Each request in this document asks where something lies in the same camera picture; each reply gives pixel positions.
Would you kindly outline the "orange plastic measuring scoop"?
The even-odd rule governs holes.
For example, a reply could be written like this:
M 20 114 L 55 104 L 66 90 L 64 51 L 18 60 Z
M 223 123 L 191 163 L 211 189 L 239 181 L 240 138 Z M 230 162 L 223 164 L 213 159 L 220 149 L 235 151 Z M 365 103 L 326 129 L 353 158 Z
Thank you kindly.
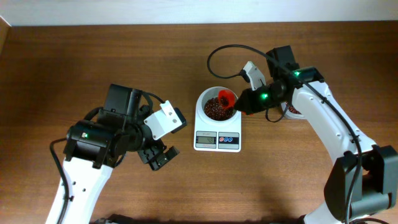
M 225 110 L 232 108 L 246 115 L 254 114 L 249 94 L 250 91 L 246 89 L 242 91 L 240 97 L 236 99 L 236 95 L 231 90 L 221 90 L 218 93 L 218 101 Z

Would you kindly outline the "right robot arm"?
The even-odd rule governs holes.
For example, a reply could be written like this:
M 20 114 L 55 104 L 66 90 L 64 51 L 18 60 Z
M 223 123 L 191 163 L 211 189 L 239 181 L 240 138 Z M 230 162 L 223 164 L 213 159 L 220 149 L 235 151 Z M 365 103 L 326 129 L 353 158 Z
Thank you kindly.
M 365 223 L 397 202 L 397 151 L 367 137 L 334 99 L 315 67 L 301 68 L 290 46 L 263 54 L 273 82 L 244 90 L 234 108 L 246 114 L 287 102 L 310 123 L 333 168 L 325 201 L 299 223 Z

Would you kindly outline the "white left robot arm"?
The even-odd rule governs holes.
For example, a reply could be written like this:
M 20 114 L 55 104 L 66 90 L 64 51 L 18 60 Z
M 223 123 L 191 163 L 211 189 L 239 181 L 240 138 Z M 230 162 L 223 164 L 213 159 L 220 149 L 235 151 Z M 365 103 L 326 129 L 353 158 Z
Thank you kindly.
M 89 223 L 103 187 L 127 152 L 136 152 L 153 171 L 179 153 L 161 138 L 184 128 L 186 119 L 169 101 L 154 111 L 154 96 L 112 84 L 104 106 L 91 110 L 62 139 L 64 160 L 55 153 L 57 141 L 50 143 L 60 183 L 47 223 Z

